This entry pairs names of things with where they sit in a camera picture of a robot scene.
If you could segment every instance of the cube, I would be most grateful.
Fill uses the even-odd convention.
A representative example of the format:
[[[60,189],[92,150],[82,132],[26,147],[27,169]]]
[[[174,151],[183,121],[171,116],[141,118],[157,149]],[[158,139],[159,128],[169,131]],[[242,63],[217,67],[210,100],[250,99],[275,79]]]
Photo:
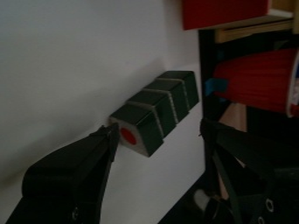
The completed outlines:
[[[158,80],[182,81],[187,96],[189,108],[191,109],[198,104],[201,99],[193,71],[167,71],[158,77]]]
[[[166,137],[175,128],[174,107],[169,94],[141,91],[128,99],[127,104],[154,111],[162,135]]]
[[[154,111],[127,104],[110,116],[110,121],[119,125],[123,145],[151,157],[165,142]]]
[[[183,82],[179,80],[155,80],[145,87],[146,91],[169,94],[177,123],[189,115],[189,104],[185,96]]]

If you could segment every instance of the red container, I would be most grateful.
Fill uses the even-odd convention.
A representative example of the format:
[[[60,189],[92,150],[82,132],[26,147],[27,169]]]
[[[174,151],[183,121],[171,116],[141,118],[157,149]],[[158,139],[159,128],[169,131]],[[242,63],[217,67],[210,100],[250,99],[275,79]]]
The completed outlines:
[[[251,107],[299,116],[293,103],[298,58],[298,49],[290,48],[219,63],[214,78],[229,80],[229,88],[215,94]]]

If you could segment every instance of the white block face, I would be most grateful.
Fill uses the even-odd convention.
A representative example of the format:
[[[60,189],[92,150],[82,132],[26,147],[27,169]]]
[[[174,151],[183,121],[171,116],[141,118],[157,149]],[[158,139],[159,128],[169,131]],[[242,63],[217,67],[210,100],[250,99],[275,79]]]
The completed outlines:
[[[110,121],[112,123],[118,123],[119,131],[120,131],[120,143],[142,155],[149,157],[146,145],[143,138],[139,134],[139,130],[135,125],[123,120],[116,119],[115,117],[110,117]]]

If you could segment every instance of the blue object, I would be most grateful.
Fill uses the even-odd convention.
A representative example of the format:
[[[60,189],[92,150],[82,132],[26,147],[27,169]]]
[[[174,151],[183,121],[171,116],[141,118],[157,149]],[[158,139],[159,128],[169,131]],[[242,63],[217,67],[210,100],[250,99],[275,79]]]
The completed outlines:
[[[218,92],[225,92],[229,88],[229,80],[225,79],[217,79],[217,78],[211,78],[206,81],[205,85],[206,85],[206,91],[205,94],[211,95],[213,92],[218,91]]]

